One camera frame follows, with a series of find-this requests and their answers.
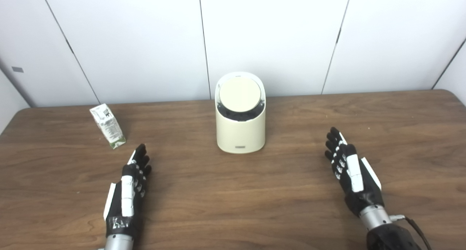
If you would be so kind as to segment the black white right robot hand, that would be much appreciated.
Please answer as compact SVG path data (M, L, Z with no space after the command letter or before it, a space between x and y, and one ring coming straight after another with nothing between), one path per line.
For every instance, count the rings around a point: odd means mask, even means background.
M346 142L335 127L331 127L326 137L325 157L343 190L348 209L359 216L369 206L384 207L380 180L367 159L359 157L356 147Z

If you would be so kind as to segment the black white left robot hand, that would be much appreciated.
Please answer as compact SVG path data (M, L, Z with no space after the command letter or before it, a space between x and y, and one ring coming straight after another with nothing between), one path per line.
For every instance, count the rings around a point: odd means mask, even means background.
M146 145L140 144L122 168L121 180L110 185L104 209L106 237L116 234L139 237L143 227L142 206L147 193L149 164Z

